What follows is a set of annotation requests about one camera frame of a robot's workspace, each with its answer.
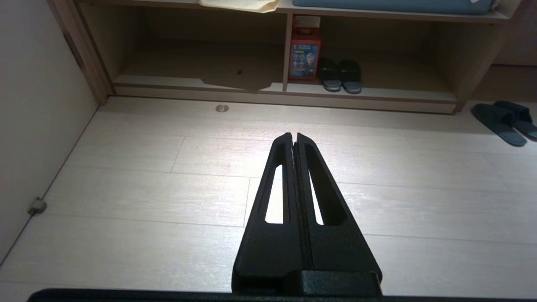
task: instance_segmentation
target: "wooden floor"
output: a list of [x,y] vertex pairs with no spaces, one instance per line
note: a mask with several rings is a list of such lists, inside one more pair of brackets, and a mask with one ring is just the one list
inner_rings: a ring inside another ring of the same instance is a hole
[[537,142],[507,145],[468,107],[217,105],[102,107],[0,268],[1,300],[47,287],[229,292],[271,141],[285,132],[317,142],[385,295],[537,298]]

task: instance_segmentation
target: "paper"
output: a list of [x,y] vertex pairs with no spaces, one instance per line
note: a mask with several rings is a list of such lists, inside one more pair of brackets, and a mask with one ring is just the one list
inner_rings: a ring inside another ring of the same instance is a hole
[[281,0],[199,0],[199,4],[213,8],[266,13],[275,11]]

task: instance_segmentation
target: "pair of slippers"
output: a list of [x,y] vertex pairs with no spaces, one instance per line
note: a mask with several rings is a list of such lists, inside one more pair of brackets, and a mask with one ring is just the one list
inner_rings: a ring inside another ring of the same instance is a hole
[[477,104],[470,111],[483,125],[513,146],[522,147],[528,142],[514,129],[537,140],[537,127],[533,125],[527,107],[501,100],[494,105]]
[[323,87],[330,92],[338,92],[342,86],[350,94],[362,92],[362,70],[355,61],[343,60],[336,64],[330,59],[321,57],[317,75]]

